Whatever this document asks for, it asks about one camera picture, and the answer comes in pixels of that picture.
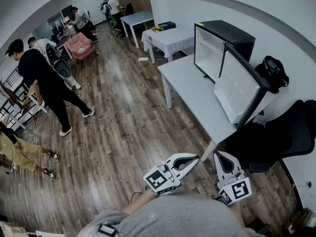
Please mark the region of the black mini fridge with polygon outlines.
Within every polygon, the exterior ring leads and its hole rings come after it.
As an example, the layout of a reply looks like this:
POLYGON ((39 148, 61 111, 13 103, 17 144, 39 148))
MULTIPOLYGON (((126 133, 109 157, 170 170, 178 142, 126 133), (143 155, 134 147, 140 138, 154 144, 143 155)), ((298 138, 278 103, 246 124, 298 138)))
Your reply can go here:
POLYGON ((194 64, 212 82, 219 77, 223 56, 202 45, 201 40, 224 45, 228 42, 246 61, 250 60, 255 44, 255 37, 223 20, 195 23, 194 64))

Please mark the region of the light blue table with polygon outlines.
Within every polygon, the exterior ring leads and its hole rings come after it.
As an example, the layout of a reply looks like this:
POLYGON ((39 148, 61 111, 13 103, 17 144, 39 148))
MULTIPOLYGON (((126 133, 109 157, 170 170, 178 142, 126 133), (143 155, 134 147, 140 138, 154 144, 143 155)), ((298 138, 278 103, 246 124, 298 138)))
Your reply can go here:
POLYGON ((154 20, 154 16, 150 12, 140 11, 137 13, 124 16, 120 20, 121 20, 126 37, 128 37, 127 28, 126 28, 126 25, 128 25, 131 30, 136 48, 139 48, 137 37, 136 37, 133 27, 135 25, 143 24, 145 26, 145 29, 147 30, 148 29, 147 22, 154 20))

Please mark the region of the white work table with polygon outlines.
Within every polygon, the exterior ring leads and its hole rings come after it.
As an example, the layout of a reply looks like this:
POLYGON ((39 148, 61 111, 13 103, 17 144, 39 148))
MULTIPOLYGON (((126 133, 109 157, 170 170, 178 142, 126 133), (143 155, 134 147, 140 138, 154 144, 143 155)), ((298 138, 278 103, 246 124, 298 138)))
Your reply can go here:
POLYGON ((252 120, 274 100, 269 87, 267 81, 226 42, 214 93, 236 129, 252 120))

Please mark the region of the white floor machine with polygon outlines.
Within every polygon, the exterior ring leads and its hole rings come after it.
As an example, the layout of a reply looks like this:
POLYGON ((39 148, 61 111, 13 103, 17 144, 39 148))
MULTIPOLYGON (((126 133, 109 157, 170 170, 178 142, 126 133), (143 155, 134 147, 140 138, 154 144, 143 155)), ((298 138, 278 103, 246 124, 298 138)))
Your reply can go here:
POLYGON ((72 90, 80 89, 81 85, 72 76, 72 71, 67 63, 62 59, 59 51, 51 44, 46 45, 46 54, 51 67, 57 72, 57 74, 63 79, 65 85, 72 90))

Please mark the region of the white side table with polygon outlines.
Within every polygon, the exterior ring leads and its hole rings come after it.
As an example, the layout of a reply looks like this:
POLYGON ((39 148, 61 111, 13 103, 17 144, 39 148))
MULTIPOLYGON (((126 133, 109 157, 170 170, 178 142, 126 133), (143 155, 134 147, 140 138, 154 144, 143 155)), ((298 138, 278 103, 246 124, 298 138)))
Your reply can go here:
MULTIPOLYGON (((148 50, 150 53, 150 58, 151 58, 151 62, 154 64, 156 62, 155 57, 154 57, 154 53, 153 53, 153 48, 150 42, 147 42, 147 46, 148 46, 148 50)), ((173 57, 172 55, 170 57, 168 57, 168 63, 173 61, 173 57)))

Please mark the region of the white checked tablecloth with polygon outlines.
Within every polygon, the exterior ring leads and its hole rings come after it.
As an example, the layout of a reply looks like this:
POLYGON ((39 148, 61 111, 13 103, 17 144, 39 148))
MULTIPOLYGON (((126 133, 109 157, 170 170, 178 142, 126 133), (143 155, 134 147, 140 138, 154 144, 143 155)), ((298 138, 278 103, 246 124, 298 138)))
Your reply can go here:
POLYGON ((178 51, 194 47, 195 36, 186 29, 176 27, 159 33, 152 30, 146 30, 142 33, 141 42, 144 45, 144 51, 149 51, 147 42, 153 47, 158 48, 164 53, 164 58, 168 58, 178 51))

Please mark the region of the black box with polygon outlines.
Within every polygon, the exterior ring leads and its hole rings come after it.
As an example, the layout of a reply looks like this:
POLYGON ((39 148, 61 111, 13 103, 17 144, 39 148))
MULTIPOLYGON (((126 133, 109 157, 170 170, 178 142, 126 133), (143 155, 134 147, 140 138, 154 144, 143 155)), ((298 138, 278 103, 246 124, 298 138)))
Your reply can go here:
POLYGON ((158 24, 158 26, 160 27, 162 31, 176 28, 176 24, 171 21, 160 23, 158 24))

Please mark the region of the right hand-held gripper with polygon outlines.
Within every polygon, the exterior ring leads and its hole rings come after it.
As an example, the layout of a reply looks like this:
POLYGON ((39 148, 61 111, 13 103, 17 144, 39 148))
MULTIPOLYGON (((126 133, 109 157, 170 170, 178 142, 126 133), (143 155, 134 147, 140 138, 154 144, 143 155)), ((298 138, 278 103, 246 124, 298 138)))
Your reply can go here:
POLYGON ((244 171, 240 171, 241 166, 236 157, 218 151, 214 153, 214 162, 219 180, 219 195, 227 206, 252 196, 250 179, 245 176, 244 171), (236 174, 225 179, 225 173, 236 174))

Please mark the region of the grey striped shirt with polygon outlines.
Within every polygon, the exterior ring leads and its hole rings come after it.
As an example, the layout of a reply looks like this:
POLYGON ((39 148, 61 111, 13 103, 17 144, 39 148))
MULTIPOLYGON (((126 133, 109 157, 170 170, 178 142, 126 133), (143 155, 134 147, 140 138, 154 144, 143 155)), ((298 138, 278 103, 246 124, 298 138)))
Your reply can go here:
POLYGON ((77 237, 107 237, 100 225, 117 229, 119 237, 265 237, 242 228, 224 203, 198 193, 170 193, 156 197, 135 213, 106 210, 77 237))

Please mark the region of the black metal rack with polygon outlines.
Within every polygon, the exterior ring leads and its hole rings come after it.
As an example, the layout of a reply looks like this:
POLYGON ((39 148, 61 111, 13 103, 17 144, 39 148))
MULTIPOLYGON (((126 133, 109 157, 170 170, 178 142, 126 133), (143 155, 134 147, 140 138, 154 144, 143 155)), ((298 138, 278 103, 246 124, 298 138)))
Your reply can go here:
POLYGON ((0 80, 0 121, 6 127, 16 131, 27 129, 25 124, 33 121, 35 131, 38 131, 43 122, 39 121, 40 114, 47 115, 47 109, 38 104, 34 93, 29 93, 29 88, 23 81, 17 69, 6 80, 0 80))

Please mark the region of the black mesh office chair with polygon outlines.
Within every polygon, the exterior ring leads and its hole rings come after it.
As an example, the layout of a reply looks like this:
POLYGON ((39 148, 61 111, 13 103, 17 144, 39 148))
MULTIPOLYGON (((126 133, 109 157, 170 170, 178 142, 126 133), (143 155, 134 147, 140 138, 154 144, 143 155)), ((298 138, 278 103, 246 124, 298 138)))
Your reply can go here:
POLYGON ((316 101, 296 101, 266 124, 249 122, 226 140, 227 151, 251 173, 267 172, 283 158, 310 154, 316 140, 316 101))

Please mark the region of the black bag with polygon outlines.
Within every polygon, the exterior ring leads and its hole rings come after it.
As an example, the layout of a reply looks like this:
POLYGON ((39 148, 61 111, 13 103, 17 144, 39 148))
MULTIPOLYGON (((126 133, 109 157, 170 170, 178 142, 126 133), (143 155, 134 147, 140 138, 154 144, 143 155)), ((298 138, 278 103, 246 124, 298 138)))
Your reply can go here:
POLYGON ((269 91, 273 94, 279 93, 279 88, 287 87, 289 84, 289 77, 285 73, 283 64, 272 56, 266 56, 255 70, 268 82, 269 91))

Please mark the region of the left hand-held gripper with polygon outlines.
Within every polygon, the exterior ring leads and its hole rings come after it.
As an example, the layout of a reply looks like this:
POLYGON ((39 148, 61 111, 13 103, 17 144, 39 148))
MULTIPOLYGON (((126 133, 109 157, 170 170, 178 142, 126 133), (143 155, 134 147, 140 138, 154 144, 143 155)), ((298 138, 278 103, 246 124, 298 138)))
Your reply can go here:
POLYGON ((161 165, 154 166, 143 177, 144 182, 155 196, 168 193, 182 185, 180 180, 187 176, 198 162, 198 155, 173 154, 161 165))

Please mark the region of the person's left forearm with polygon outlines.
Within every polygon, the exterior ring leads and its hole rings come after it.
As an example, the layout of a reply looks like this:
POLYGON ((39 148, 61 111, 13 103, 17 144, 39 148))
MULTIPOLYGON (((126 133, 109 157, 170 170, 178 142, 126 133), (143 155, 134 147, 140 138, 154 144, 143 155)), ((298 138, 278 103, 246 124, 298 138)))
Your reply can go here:
POLYGON ((155 198, 156 196, 151 190, 146 190, 136 200, 123 208, 122 212, 131 215, 155 198))

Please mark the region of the white wire fridge shelf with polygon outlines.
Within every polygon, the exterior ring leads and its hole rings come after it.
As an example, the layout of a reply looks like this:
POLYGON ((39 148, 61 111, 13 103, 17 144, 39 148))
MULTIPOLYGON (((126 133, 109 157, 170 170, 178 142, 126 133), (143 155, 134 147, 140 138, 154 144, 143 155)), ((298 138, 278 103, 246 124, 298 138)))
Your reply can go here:
POLYGON ((223 56, 224 53, 224 44, 213 42, 210 39, 201 40, 200 43, 208 48, 210 48, 212 51, 217 53, 218 55, 223 56))

